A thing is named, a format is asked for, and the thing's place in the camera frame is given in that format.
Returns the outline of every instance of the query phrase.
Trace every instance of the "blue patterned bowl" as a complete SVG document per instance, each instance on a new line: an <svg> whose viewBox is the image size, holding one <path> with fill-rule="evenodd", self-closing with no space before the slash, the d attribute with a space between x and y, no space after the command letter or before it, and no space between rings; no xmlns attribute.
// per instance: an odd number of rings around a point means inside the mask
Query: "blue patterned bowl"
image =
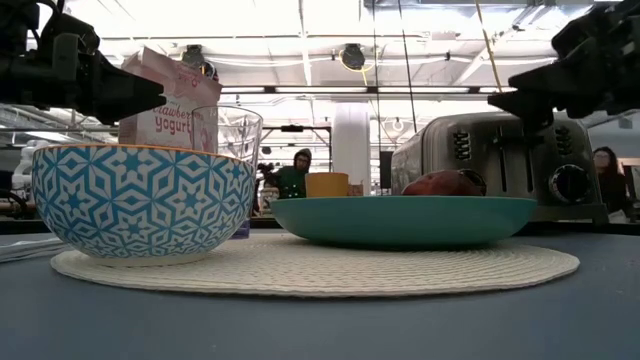
<svg viewBox="0 0 640 360"><path fill-rule="evenodd" d="M136 145L39 149L36 206L62 241L106 265L199 260L246 219L250 164L190 150Z"/></svg>

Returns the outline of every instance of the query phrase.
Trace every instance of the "yellow cup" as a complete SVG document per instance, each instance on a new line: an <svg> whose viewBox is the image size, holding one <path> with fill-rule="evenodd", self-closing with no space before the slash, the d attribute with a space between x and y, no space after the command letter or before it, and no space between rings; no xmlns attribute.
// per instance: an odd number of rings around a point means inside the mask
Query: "yellow cup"
<svg viewBox="0 0 640 360"><path fill-rule="evenodd" d="M307 197L340 197L349 195L349 175L312 173L305 176Z"/></svg>

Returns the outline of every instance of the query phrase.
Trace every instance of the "toaster knob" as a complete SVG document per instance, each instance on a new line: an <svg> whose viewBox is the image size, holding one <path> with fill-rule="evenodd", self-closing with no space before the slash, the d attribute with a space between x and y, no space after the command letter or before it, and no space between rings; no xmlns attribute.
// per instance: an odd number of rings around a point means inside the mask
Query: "toaster knob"
<svg viewBox="0 0 640 360"><path fill-rule="evenodd" d="M563 165L549 178L549 190L556 199L566 204L577 204L587 197L591 189L589 174L576 165Z"/></svg>

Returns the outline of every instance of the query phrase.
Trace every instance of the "person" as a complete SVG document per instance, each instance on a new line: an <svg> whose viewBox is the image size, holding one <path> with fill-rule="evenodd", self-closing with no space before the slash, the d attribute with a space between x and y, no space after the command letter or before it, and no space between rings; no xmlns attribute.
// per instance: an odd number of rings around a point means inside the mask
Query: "person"
<svg viewBox="0 0 640 360"><path fill-rule="evenodd" d="M284 166L276 172L280 199L304 198L307 196L304 177L311 166L311 151L302 149L293 157L293 166Z"/></svg>
<svg viewBox="0 0 640 360"><path fill-rule="evenodd" d="M618 169L618 157L604 146L593 152L593 162L598 173L602 202L609 212L609 222L626 223L626 212L630 209L625 177Z"/></svg>

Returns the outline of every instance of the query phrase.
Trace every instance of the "clear glass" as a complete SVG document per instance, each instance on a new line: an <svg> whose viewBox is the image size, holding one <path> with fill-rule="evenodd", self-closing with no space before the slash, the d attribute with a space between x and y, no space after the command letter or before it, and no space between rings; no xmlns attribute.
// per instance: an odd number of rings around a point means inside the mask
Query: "clear glass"
<svg viewBox="0 0 640 360"><path fill-rule="evenodd" d="M262 137L262 116L251 110L231 106L204 106L192 111L191 144L194 150L212 152L248 162L256 178L258 152ZM232 239L249 237L251 214L256 208L256 194L247 220Z"/></svg>

